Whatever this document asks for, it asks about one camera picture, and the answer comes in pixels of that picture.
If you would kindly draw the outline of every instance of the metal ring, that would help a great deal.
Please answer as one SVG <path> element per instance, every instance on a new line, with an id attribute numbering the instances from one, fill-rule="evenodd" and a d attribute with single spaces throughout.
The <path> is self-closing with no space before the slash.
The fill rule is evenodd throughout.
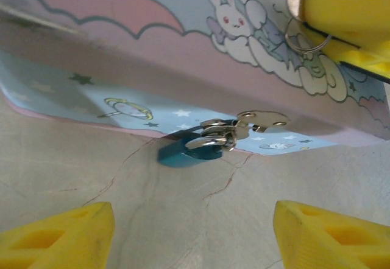
<path id="1" fill-rule="evenodd" d="M 214 125 L 209 126 L 205 130 L 203 130 L 200 135 L 202 137 L 209 135 L 225 135 L 226 133 L 235 131 L 236 127 L 229 125 Z"/>
<path id="2" fill-rule="evenodd" d="M 227 125 L 227 123 L 225 120 L 222 119 L 211 119 L 211 120 L 204 121 L 200 124 L 200 126 L 202 126 L 203 129 L 206 129 L 207 127 L 210 126 L 225 126 L 225 125 Z"/>
<path id="3" fill-rule="evenodd" d="M 235 132 L 230 132 L 227 135 L 227 142 L 222 146 L 222 150 L 225 152 L 231 152 L 237 145 L 237 134 Z"/>
<path id="4" fill-rule="evenodd" d="M 290 27 L 291 21 L 294 21 L 294 20 L 295 20 L 294 18 L 290 19 L 288 24 L 287 24 L 287 28 L 286 28 L 286 32 L 285 32 L 285 39 L 286 39 L 287 44 L 290 46 L 290 48 L 292 50 L 294 50 L 295 52 L 303 53 L 303 54 L 310 54 L 310 53 L 318 52 L 323 47 L 325 47 L 330 42 L 330 40 L 332 39 L 332 35 L 328 35 L 327 38 L 325 39 L 325 41 L 323 41 L 320 45 L 317 45 L 317 46 L 312 47 L 312 48 L 304 49 L 304 48 L 302 48 L 300 46 L 297 46 L 290 40 L 290 37 L 288 35 L 288 29 Z"/>
<path id="5" fill-rule="evenodd" d="M 205 146 L 225 145 L 226 143 L 227 143 L 227 138 L 225 136 L 221 136 L 221 135 L 205 136 L 187 142 L 185 144 L 185 147 L 188 149 L 195 149 L 195 148 L 205 147 Z"/>

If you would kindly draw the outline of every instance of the floor crack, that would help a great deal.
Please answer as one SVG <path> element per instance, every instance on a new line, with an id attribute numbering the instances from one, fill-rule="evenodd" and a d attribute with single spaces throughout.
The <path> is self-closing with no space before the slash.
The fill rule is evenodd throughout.
<path id="1" fill-rule="evenodd" d="M 245 165 L 245 163 L 246 163 L 252 156 L 253 156 L 253 154 L 248 155 L 248 156 L 246 157 L 246 159 L 244 160 L 244 162 L 243 162 L 239 167 L 235 166 L 234 171 L 233 171 L 232 175 L 230 176 L 230 178 L 227 180 L 227 183 L 226 183 L 225 187 L 223 187 L 221 190 L 218 190 L 218 191 L 216 191 L 216 192 L 213 192 L 213 193 L 208 194 L 207 196 L 205 196 L 205 197 L 203 198 L 203 200 L 205 200 L 205 199 L 208 198 L 208 197 L 211 197 L 211 196 L 214 196 L 214 195 L 216 195 L 216 194 L 219 194 L 219 193 L 221 193 L 222 191 L 226 190 L 226 189 L 229 187 L 230 183 L 233 181 L 233 177 L 234 177 L 235 173 L 237 172 L 237 170 L 240 169 L 240 168 L 242 168 L 242 167 Z"/>
<path id="2" fill-rule="evenodd" d="M 281 262 L 281 261 L 282 261 L 282 260 L 280 259 L 280 260 L 278 260 L 278 261 L 276 261 L 276 262 L 270 264 L 270 266 L 266 267 L 265 269 L 270 269 L 271 267 L 273 267 L 274 265 L 278 264 L 278 263 Z"/>
<path id="3" fill-rule="evenodd" d="M 133 155 L 135 155 L 136 153 L 138 153 L 145 145 L 149 144 L 150 142 L 152 142 L 154 140 L 151 139 L 150 141 L 147 141 L 145 142 L 143 145 L 141 145 L 137 150 L 135 150 L 134 152 L 132 152 L 121 164 L 121 166 L 119 167 L 119 169 L 116 171 L 115 173 L 115 176 L 111 179 L 111 181 L 103 188 L 101 189 L 97 195 L 95 197 L 93 197 L 92 199 L 89 199 L 87 202 L 85 202 L 83 204 L 83 206 L 87 205 L 88 203 L 92 202 L 93 200 L 97 199 L 97 197 L 100 197 L 101 195 L 103 195 L 104 193 L 106 193 L 110 188 L 111 186 L 114 184 L 115 182 L 115 179 L 116 177 L 119 175 L 119 172 L 121 171 L 121 169 L 123 168 L 123 165 L 125 164 L 126 161 L 128 161 Z"/>

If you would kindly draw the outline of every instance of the star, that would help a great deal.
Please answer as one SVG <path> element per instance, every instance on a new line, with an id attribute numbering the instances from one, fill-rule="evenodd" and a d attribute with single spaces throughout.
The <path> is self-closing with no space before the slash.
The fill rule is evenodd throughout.
<path id="1" fill-rule="evenodd" d="M 189 117 L 191 111 L 183 111 L 183 110 L 178 110 L 177 112 L 172 112 L 173 114 L 176 114 L 177 117 Z"/>
<path id="2" fill-rule="evenodd" d="M 32 82 L 30 86 L 43 93 L 54 93 L 50 85 L 43 85 L 42 83 L 39 82 Z"/>
<path id="3" fill-rule="evenodd" d="M 356 91 L 356 88 L 355 88 L 355 85 L 353 84 L 353 82 L 349 82 L 349 89 L 353 92 Z"/>
<path id="4" fill-rule="evenodd" d="M 31 100 L 25 94 L 18 94 L 14 91 L 10 92 L 10 96 L 23 102 L 31 102 Z"/>
<path id="5" fill-rule="evenodd" d="M 86 108 L 80 108 L 78 106 L 73 107 L 73 110 L 80 114 L 88 114 L 88 110 Z"/>
<path id="6" fill-rule="evenodd" d="M 89 76 L 83 76 L 77 73 L 74 73 L 72 77 L 69 78 L 70 80 L 75 80 L 79 82 L 81 85 L 93 85 L 93 82 L 91 81 L 92 77 Z"/>
<path id="7" fill-rule="evenodd" d="M 176 126 L 177 128 L 180 128 L 180 129 L 190 129 L 191 126 L 188 126 L 188 125 L 185 125 L 185 124 L 182 124 L 180 126 Z"/>
<path id="8" fill-rule="evenodd" d="M 156 123 L 152 123 L 152 122 L 149 122 L 147 124 L 144 124 L 145 126 L 149 126 L 149 127 L 158 127 L 158 124 Z"/>

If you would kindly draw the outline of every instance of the key ring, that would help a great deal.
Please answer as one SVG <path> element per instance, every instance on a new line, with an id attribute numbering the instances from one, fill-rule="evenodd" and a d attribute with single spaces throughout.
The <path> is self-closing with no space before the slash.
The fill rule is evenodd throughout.
<path id="1" fill-rule="evenodd" d="M 228 139 L 222 135 L 205 136 L 193 139 L 187 142 L 184 146 L 187 149 L 195 149 L 199 147 L 212 146 L 212 145 L 225 145 Z"/>
<path id="2" fill-rule="evenodd" d="M 288 35 L 288 29 L 290 27 L 291 21 L 293 21 L 293 20 L 296 20 L 296 19 L 291 18 L 289 20 L 288 24 L 287 24 L 286 32 L 285 32 L 285 39 L 286 39 L 287 44 L 290 46 L 290 48 L 292 50 L 294 50 L 295 52 L 302 53 L 302 54 L 310 54 L 310 53 L 318 52 L 323 47 L 325 47 L 330 42 L 330 40 L 332 39 L 332 35 L 328 35 L 327 38 L 325 39 L 325 41 L 323 41 L 320 45 L 317 45 L 317 46 L 312 47 L 312 48 L 304 49 L 304 48 L 302 48 L 300 46 L 297 46 L 290 40 L 290 36 Z"/>
<path id="3" fill-rule="evenodd" d="M 237 145 L 237 134 L 235 131 L 226 135 L 227 142 L 222 146 L 222 150 L 225 152 L 231 152 Z"/>

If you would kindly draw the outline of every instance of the white star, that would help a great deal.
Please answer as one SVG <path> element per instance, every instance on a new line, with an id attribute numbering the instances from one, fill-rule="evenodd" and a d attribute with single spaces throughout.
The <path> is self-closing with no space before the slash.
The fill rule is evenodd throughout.
<path id="1" fill-rule="evenodd" d="M 189 117 L 191 111 L 183 111 L 183 110 L 178 110 L 177 112 L 172 112 L 173 114 L 176 114 L 177 117 Z"/>
<path id="2" fill-rule="evenodd" d="M 88 114 L 88 110 L 86 108 L 80 108 L 78 106 L 75 106 L 73 110 L 80 114 Z"/>
<path id="3" fill-rule="evenodd" d="M 14 91 L 10 92 L 9 94 L 10 94 L 10 96 L 12 96 L 18 100 L 21 100 L 23 102 L 31 102 L 31 100 L 25 94 L 18 94 Z"/>
<path id="4" fill-rule="evenodd" d="M 54 93 L 50 85 L 43 85 L 39 82 L 32 82 L 30 85 L 32 88 L 35 88 L 43 93 Z"/>
<path id="5" fill-rule="evenodd" d="M 191 126 L 188 126 L 188 125 L 185 125 L 185 124 L 182 124 L 180 126 L 176 126 L 177 128 L 180 128 L 180 129 L 190 129 Z"/>

